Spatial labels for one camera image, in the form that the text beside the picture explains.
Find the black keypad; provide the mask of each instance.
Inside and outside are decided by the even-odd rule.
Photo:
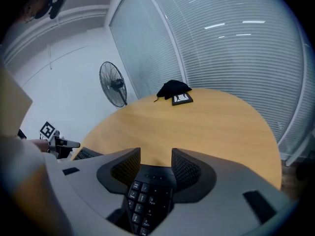
[[[153,186],[150,187],[150,193],[153,194],[153,195],[158,196],[160,189],[161,189],[160,186],[153,185]]]
[[[131,200],[128,200],[128,204],[129,204],[129,209],[130,209],[130,210],[133,210],[134,202],[131,201]]]
[[[138,181],[133,182],[132,188],[134,190],[140,190],[140,187],[141,187],[141,183],[140,182],[138,182]]]
[[[167,216],[173,189],[134,181],[128,195],[134,233],[147,236]]]
[[[136,200],[137,199],[137,196],[138,196],[138,192],[136,191],[130,191],[130,194],[129,194],[129,198],[130,199],[133,199],[133,200]]]
[[[144,184],[142,185],[141,192],[148,193],[148,192],[149,192],[149,189],[150,189],[150,185],[147,184],[147,183],[144,183]]]
[[[140,224],[141,216],[139,214],[134,213],[132,216],[132,221],[133,223]]]
[[[138,202],[145,203],[146,200],[147,200],[147,195],[140,193],[139,198],[138,198]]]
[[[137,204],[134,211],[138,213],[143,213],[143,205]]]
[[[142,227],[140,230],[140,236],[147,236],[148,234],[149,230]]]

